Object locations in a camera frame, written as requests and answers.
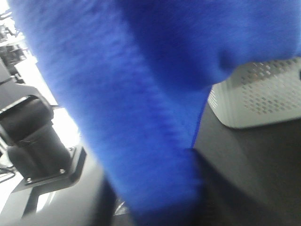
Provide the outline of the blue microfibre towel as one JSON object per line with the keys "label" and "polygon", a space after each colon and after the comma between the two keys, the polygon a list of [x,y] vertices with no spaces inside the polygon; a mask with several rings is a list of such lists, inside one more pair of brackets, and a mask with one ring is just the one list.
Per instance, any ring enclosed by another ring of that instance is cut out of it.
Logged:
{"label": "blue microfibre towel", "polygon": [[211,86],[301,53],[298,0],[11,0],[51,92],[140,226],[190,226]]}

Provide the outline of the grey perforated laundry basket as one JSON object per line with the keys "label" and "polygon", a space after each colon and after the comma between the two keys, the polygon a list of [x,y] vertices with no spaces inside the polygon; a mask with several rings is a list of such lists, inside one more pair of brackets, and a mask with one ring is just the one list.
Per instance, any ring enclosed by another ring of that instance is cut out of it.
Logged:
{"label": "grey perforated laundry basket", "polygon": [[301,59],[251,62],[214,84],[208,104],[218,120],[234,129],[301,117]]}

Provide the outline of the black table cloth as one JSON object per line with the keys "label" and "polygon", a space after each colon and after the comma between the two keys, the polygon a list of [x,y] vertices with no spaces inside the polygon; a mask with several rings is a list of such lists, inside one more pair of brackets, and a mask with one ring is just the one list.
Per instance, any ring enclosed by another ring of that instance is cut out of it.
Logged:
{"label": "black table cloth", "polygon": [[[301,223],[301,121],[247,129],[223,125],[205,109],[195,150],[205,176],[197,226],[298,226]],[[0,186],[3,226],[132,226],[95,160],[80,180],[44,187],[20,175]]]}

